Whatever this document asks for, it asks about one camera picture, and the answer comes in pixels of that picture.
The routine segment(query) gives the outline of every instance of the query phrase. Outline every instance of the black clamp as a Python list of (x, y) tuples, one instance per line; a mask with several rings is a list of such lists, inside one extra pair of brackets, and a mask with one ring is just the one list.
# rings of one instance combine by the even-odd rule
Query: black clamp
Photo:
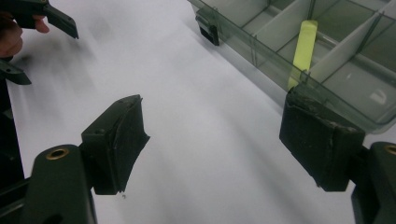
[(287, 95), (279, 138), (325, 191), (349, 180), (358, 224), (396, 223), (396, 145), (362, 146), (365, 132), (300, 91)]
[(139, 95), (109, 107), (82, 133), (82, 144), (61, 145), (35, 158), (32, 176), (0, 190), (0, 223), (97, 223), (96, 194), (125, 191), (149, 137)]

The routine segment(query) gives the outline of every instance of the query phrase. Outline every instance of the hand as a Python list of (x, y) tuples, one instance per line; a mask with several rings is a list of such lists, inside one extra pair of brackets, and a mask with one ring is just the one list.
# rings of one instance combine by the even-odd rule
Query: hand
[[(44, 16), (33, 16), (35, 28), (40, 33), (48, 33), (50, 28), (43, 22)], [(22, 29), (12, 15), (0, 12), (0, 58), (11, 57), (21, 51)]]

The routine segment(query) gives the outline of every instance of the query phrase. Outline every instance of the table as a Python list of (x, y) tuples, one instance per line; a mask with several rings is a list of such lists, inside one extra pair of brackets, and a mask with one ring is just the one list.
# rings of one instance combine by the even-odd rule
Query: table
[(39, 152), (79, 145), (113, 102), (140, 94), (151, 139), (123, 196), (94, 196), (99, 223), (354, 223), (353, 184), (317, 188), (278, 139), (286, 93), (202, 38), (188, 1), (51, 4), (73, 17), (79, 40), (24, 31), (13, 63), (33, 84), (8, 90), (26, 176)]

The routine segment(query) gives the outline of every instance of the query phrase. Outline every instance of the clear plastic box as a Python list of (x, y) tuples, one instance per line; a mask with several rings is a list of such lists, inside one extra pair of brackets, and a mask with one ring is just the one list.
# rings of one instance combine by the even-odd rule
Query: clear plastic box
[[(299, 91), (367, 133), (395, 123), (396, 0), (189, 1), (204, 33), (215, 27), (285, 91), (294, 78)], [(311, 68), (300, 71), (292, 62), (305, 20), (317, 21), (318, 32)]]

